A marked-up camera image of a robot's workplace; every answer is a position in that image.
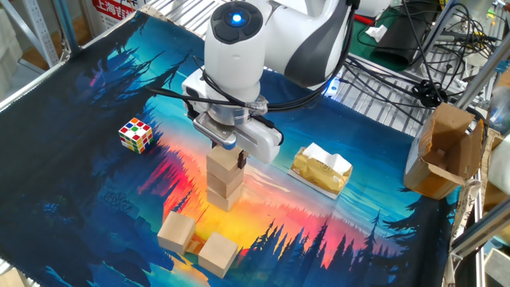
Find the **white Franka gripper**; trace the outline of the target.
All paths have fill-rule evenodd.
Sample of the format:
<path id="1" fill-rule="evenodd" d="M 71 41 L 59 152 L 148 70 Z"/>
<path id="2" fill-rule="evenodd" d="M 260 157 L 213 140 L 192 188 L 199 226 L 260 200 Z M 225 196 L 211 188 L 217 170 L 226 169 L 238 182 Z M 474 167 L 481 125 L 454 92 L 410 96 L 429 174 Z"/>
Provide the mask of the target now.
<path id="1" fill-rule="evenodd" d="M 237 167 L 246 165 L 246 152 L 263 163 L 271 163 L 280 151 L 282 134 L 275 128 L 251 117 L 248 109 L 238 106 L 210 104 L 209 95 L 215 100 L 219 95 L 209 88 L 202 72 L 193 72 L 182 83 L 182 90 L 189 96 L 188 116 L 194 127 L 208 137 L 211 148 L 217 145 L 227 150 L 239 147 Z"/>

